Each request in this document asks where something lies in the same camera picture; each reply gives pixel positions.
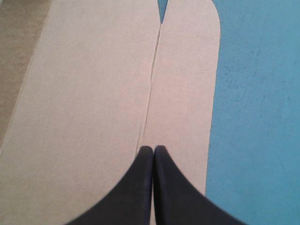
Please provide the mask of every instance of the cardboard sheet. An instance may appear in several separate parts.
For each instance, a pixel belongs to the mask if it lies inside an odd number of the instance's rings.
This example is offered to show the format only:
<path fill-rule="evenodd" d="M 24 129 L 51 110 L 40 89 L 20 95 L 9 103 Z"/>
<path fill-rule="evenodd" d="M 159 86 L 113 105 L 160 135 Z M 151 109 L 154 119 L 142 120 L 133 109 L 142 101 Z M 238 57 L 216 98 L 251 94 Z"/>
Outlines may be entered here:
<path fill-rule="evenodd" d="M 53 0 L 0 157 L 0 224 L 63 224 L 135 157 L 157 2 Z"/>
<path fill-rule="evenodd" d="M 145 136 L 205 192 L 220 25 L 211 0 L 170 0 L 160 31 Z"/>
<path fill-rule="evenodd" d="M 143 144 L 165 145 L 205 191 L 217 11 L 170 0 L 153 64 L 159 26 L 156 0 L 52 1 L 3 143 L 1 224 L 71 220 Z"/>

